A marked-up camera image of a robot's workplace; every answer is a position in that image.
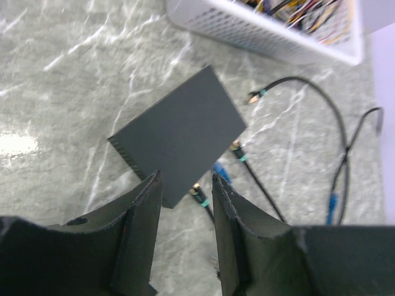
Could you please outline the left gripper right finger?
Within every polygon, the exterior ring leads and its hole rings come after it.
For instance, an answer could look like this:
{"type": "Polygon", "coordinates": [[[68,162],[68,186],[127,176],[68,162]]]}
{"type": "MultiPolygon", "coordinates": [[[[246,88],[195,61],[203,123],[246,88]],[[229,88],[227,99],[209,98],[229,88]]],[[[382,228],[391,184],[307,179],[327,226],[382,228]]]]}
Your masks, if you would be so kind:
{"type": "Polygon", "coordinates": [[[290,226],[212,177],[223,295],[393,295],[392,226],[290,226]]]}

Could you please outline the black network switch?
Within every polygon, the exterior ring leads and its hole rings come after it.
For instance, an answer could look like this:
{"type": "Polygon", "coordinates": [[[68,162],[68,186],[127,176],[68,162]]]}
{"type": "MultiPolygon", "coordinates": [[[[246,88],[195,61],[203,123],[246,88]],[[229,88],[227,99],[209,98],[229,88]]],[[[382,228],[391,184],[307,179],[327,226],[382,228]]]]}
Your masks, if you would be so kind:
{"type": "Polygon", "coordinates": [[[108,141],[141,180],[160,170],[162,206],[173,209],[246,127],[206,66],[108,141]]]}

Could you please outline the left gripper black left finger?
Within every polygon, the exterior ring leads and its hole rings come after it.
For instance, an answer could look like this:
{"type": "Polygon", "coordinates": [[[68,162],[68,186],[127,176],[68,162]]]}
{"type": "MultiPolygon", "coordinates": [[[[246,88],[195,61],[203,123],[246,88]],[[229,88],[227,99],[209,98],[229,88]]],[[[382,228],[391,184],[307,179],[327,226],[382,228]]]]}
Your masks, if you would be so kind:
{"type": "Polygon", "coordinates": [[[66,224],[1,217],[2,295],[155,295],[151,266],[162,203],[156,171],[66,224]]]}

